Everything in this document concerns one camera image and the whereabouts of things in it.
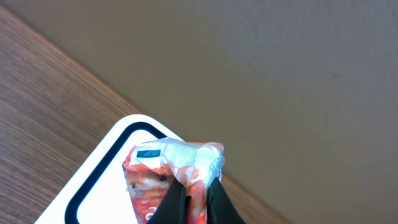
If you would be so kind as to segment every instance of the wooden table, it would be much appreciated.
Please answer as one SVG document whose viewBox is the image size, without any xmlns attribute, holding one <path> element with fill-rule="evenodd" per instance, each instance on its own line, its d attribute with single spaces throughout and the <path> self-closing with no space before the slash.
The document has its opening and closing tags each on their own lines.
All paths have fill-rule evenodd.
<svg viewBox="0 0 398 224">
<path fill-rule="evenodd" d="M 0 5 L 0 223 L 33 223 L 119 119 L 140 111 Z M 229 178 L 248 223 L 287 223 Z"/>
</svg>

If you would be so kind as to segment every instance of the gray surface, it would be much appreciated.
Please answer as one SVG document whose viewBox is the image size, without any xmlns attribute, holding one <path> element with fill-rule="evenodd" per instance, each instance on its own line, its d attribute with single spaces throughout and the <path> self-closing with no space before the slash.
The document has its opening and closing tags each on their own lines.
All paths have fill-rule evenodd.
<svg viewBox="0 0 398 224">
<path fill-rule="evenodd" d="M 397 1 L 2 0 L 295 223 L 397 223 Z"/>
</svg>

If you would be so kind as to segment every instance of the black border line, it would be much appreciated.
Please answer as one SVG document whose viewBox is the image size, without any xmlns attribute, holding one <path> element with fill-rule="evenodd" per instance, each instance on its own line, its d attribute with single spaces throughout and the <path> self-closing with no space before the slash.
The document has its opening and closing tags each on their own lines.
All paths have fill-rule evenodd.
<svg viewBox="0 0 398 224">
<path fill-rule="evenodd" d="M 165 138 L 166 135 L 160 132 L 158 129 L 153 127 L 149 123 L 145 122 L 136 122 L 130 124 L 118 137 L 116 142 L 112 145 L 109 151 L 105 154 L 102 160 L 98 163 L 92 173 L 88 176 L 85 182 L 81 185 L 76 194 L 70 199 L 67 209 L 65 210 L 65 223 L 66 224 L 79 224 L 77 219 L 77 210 L 83 201 L 83 199 L 87 196 L 88 192 L 97 182 L 99 177 L 101 177 L 102 173 L 105 171 L 109 163 L 113 160 L 115 155 L 119 152 L 120 148 L 122 148 L 123 144 L 127 141 L 130 135 L 134 131 L 144 130 L 151 133 L 158 139 Z"/>
</svg>

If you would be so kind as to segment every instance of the orange packaging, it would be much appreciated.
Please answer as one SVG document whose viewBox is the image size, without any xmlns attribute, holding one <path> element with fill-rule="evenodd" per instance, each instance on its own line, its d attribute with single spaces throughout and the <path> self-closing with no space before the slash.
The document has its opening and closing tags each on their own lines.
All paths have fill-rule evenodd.
<svg viewBox="0 0 398 224">
<path fill-rule="evenodd" d="M 123 170 L 138 224 L 153 216 L 174 178 L 191 196 L 187 223 L 205 224 L 206 190 L 214 178 L 221 178 L 223 164 L 220 143 L 165 138 L 134 146 L 123 162 Z"/>
</svg>

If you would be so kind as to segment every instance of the orange wrapper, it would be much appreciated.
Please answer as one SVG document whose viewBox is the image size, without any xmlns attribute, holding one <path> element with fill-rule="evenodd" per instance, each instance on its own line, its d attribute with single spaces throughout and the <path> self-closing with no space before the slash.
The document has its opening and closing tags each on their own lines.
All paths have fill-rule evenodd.
<svg viewBox="0 0 398 224">
<path fill-rule="evenodd" d="M 206 224 L 206 190 L 221 179 L 224 164 L 220 143 L 188 143 L 171 138 L 134 146 L 123 162 L 124 175 L 138 224 L 155 213 L 174 178 L 191 196 L 188 224 Z"/>
</svg>

